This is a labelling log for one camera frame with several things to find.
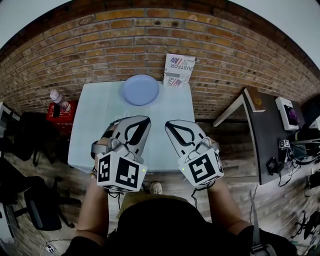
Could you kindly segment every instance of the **red box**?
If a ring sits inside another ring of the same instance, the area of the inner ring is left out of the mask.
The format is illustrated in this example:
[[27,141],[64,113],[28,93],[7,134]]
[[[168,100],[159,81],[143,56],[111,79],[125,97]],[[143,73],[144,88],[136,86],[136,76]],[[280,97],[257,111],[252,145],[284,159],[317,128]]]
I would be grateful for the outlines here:
[[60,115],[58,117],[54,117],[54,106],[55,103],[50,103],[48,112],[46,114],[46,120],[52,122],[59,131],[66,133],[68,135],[71,135],[72,126],[74,124],[74,119],[76,115],[77,100],[70,100],[68,101],[71,105],[70,111],[65,112],[62,109],[60,109]]

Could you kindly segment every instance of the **office chair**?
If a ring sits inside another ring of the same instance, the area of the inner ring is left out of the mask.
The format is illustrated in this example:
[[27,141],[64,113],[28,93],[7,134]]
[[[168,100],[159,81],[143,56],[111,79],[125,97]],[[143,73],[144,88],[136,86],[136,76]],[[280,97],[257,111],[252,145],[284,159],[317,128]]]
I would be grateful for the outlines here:
[[60,197],[57,192],[58,182],[62,181],[61,177],[54,179],[53,187],[50,189],[45,181],[39,176],[25,177],[6,159],[0,158],[0,199],[6,197],[16,197],[24,190],[24,200],[26,207],[14,211],[12,206],[6,207],[8,211],[9,223],[17,228],[19,224],[17,218],[25,213],[29,213],[30,219],[37,230],[54,231],[61,229],[61,221],[69,227],[74,228],[73,223],[68,223],[63,215],[59,205],[81,206],[81,201],[75,198]]
[[38,151],[42,151],[51,164],[54,159],[50,156],[47,144],[52,144],[58,137],[59,132],[53,124],[46,120],[46,114],[24,112],[20,120],[9,120],[5,136],[0,138],[0,151],[10,152],[27,161],[33,154],[33,165],[36,162]]
[[295,223],[295,225],[300,225],[300,228],[295,235],[291,236],[292,239],[295,238],[297,235],[301,234],[304,230],[303,238],[304,240],[306,240],[309,235],[315,234],[315,232],[312,230],[315,229],[318,225],[320,225],[320,212],[314,211],[314,213],[310,216],[308,222],[308,219],[306,218],[306,212],[303,210],[301,213],[303,213],[302,222]]

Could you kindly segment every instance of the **person's hand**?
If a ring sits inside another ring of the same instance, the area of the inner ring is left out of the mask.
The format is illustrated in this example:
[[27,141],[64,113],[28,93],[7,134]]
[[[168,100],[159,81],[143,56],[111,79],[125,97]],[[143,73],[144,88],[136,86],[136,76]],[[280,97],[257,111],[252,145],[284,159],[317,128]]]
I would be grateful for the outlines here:
[[[109,131],[114,131],[116,129],[116,125],[112,126]],[[98,142],[97,142],[98,145],[104,145],[104,146],[108,146],[109,144],[109,138],[106,138],[106,137],[102,137]],[[94,159],[94,168],[98,171],[98,166],[99,165],[99,160],[98,160],[98,157],[97,155],[95,155],[95,159]]]
[[[217,143],[214,139],[210,138],[211,140],[211,143],[214,144],[214,143]],[[223,177],[220,177],[218,179],[215,180],[215,183],[214,185],[210,186],[208,188],[209,191],[211,192],[218,192],[219,190],[225,188],[227,185],[224,181],[224,178]]]

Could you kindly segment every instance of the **plastic bottle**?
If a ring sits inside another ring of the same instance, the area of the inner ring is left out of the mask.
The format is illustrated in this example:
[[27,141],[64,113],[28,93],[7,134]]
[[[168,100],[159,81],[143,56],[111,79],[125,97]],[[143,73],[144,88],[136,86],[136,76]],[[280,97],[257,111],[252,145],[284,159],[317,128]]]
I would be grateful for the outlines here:
[[50,92],[50,98],[53,100],[54,103],[58,104],[63,109],[63,111],[70,111],[71,105],[61,93],[57,92],[56,90],[52,90]]

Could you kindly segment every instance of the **desk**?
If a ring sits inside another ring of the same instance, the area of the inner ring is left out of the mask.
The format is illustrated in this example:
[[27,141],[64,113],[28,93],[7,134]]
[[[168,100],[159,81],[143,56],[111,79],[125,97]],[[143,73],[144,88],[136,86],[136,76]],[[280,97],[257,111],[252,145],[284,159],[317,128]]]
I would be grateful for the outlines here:
[[[217,127],[243,104],[253,143],[256,176],[230,178],[235,182],[259,182],[260,185],[263,185],[279,178],[276,173],[269,174],[266,164],[271,157],[275,157],[278,161],[279,141],[287,139],[295,133],[295,131],[284,130],[275,102],[276,97],[266,93],[260,93],[260,96],[265,107],[264,112],[253,112],[243,91],[213,123],[213,126]],[[292,101],[292,105],[299,118],[299,128],[301,129],[305,123],[303,114],[297,102]]]
[[12,114],[13,120],[20,120],[20,116],[7,108],[3,102],[0,102],[0,138],[3,138],[5,135],[5,130],[7,129],[7,124]]
[[15,242],[14,236],[10,231],[9,223],[5,208],[7,206],[0,202],[0,239],[6,244],[13,244]]
[[122,81],[85,84],[74,117],[68,164],[90,173],[94,166],[91,145],[98,141],[109,124],[132,116],[148,116],[151,129],[142,158],[148,172],[178,171],[179,156],[167,133],[169,120],[195,121],[190,87],[175,87],[159,83],[159,95],[149,106],[137,107],[125,103],[119,95]]

